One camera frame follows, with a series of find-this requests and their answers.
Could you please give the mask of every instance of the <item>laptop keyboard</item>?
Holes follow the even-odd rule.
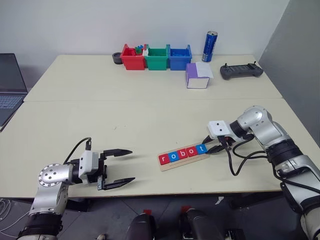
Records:
[[[13,109],[22,96],[0,96],[0,109]]]

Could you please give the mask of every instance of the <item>black controller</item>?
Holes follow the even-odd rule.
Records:
[[[247,65],[234,65],[228,66],[227,64],[220,67],[220,73],[224,80],[231,78],[241,77],[260,77],[264,71],[254,63],[248,63]]]

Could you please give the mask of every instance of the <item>blue can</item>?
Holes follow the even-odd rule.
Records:
[[[203,49],[202,61],[211,62],[217,37],[218,37],[218,33],[216,31],[207,32],[204,49]]]

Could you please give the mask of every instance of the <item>green object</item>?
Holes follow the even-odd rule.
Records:
[[[149,70],[167,70],[168,47],[168,44],[166,48],[150,48],[149,44],[146,45],[148,55],[144,58]]]
[[[135,53],[136,53],[136,54],[142,53],[142,49],[141,49],[140,47],[136,46],[136,47],[135,47]]]

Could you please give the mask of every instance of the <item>plastic storage bin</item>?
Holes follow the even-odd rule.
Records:
[[[167,70],[168,64],[168,47],[166,48],[150,48],[146,45],[147,55],[144,56],[149,70]]]
[[[127,70],[145,70],[146,68],[143,53],[137,53],[134,47],[128,47],[127,44],[124,45],[120,58]]]
[[[170,48],[170,44],[168,45],[168,65],[171,70],[186,70],[191,59],[190,45],[185,49]]]

